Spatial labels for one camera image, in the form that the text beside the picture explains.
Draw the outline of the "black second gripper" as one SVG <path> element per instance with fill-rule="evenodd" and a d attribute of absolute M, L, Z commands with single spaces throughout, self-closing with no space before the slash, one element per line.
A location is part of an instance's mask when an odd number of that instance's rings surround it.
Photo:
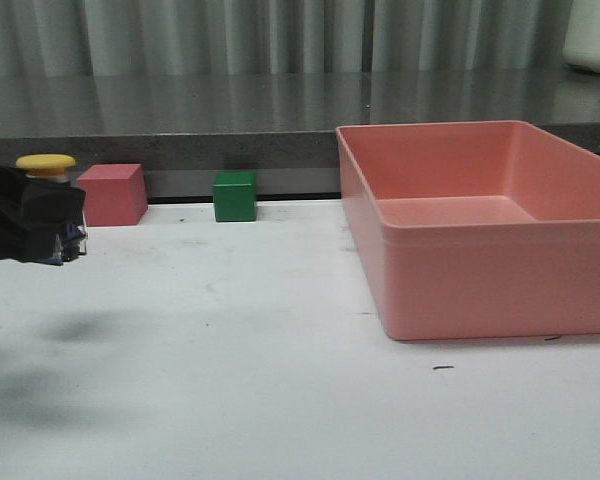
<path fill-rule="evenodd" d="M 0 165 L 0 260 L 38 263 L 53 250 L 55 228 L 28 220 L 21 211 L 23 194 L 32 182 L 25 171 Z"/>

